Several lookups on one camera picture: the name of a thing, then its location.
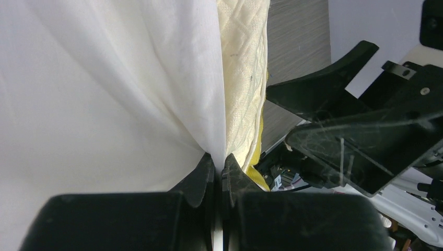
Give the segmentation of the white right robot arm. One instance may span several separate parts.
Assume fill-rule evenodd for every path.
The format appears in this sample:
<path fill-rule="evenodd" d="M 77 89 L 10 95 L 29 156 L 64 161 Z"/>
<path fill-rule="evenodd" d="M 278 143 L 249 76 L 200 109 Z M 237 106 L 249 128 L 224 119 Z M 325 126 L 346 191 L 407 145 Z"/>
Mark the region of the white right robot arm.
<path fill-rule="evenodd" d="M 421 241 L 442 247 L 442 40 L 386 61 L 360 97 L 346 87 L 378 51 L 361 41 L 330 66 L 267 88 L 301 117 L 259 171 L 273 191 L 368 199 Z"/>

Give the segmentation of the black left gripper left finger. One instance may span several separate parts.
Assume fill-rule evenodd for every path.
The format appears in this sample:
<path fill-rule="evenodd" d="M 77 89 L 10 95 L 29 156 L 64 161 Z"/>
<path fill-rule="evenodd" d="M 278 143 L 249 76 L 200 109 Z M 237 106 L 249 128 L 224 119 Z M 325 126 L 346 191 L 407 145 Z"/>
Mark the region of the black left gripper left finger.
<path fill-rule="evenodd" d="M 215 166 L 204 154 L 166 192 L 50 198 L 21 250 L 212 250 Z"/>

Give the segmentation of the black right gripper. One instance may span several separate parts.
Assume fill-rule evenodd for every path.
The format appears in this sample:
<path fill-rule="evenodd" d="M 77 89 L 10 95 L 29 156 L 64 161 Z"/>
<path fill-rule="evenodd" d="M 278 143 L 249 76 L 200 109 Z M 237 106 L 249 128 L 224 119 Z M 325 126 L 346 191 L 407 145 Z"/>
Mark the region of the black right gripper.
<path fill-rule="evenodd" d="M 378 49 L 361 41 L 319 71 L 267 87 L 268 101 L 307 120 L 261 157 L 271 188 L 298 173 L 312 187 L 349 185 L 372 197 L 414 167 L 432 178 L 419 191 L 442 202 L 442 69 L 388 61 L 354 97 L 346 87 Z"/>

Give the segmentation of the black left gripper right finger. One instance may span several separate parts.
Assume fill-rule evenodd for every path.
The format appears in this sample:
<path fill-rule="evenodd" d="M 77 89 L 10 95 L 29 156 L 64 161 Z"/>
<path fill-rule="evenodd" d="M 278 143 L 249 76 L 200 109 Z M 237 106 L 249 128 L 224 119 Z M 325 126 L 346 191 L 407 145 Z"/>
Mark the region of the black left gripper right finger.
<path fill-rule="evenodd" d="M 229 155 L 221 172 L 224 250 L 391 250 L 371 202 L 358 195 L 266 192 Z"/>

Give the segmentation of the grey pillowcase with cream frill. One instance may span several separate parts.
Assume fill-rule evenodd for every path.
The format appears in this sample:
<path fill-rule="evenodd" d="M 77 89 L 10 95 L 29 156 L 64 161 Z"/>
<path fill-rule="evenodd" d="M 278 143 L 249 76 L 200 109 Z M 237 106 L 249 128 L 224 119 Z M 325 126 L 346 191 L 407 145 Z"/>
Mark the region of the grey pillowcase with cream frill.
<path fill-rule="evenodd" d="M 222 64 L 215 1 L 1 1 L 1 250 L 52 196 L 221 170 Z"/>

